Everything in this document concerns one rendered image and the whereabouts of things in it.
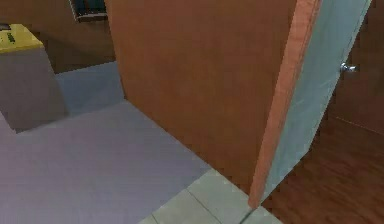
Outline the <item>dark framed window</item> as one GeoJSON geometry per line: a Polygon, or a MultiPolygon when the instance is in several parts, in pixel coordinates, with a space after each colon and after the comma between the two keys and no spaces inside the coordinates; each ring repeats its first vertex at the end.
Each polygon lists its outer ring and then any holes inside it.
{"type": "Polygon", "coordinates": [[[108,18],[105,0],[68,0],[77,22],[100,21],[108,18]]]}

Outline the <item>pale grey room door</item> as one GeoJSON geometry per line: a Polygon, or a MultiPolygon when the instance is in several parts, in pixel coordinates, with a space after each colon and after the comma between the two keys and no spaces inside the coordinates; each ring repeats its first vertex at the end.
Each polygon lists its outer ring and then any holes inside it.
{"type": "Polygon", "coordinates": [[[309,151],[372,0],[322,0],[265,184],[268,197],[309,151]]]}

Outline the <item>grey cabinet with yellow top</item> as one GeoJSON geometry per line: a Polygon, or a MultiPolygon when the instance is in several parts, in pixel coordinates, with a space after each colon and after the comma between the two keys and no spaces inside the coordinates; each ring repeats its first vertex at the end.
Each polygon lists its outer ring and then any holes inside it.
{"type": "Polygon", "coordinates": [[[68,115],[44,44],[23,24],[0,23],[0,113],[16,133],[68,115]]]}

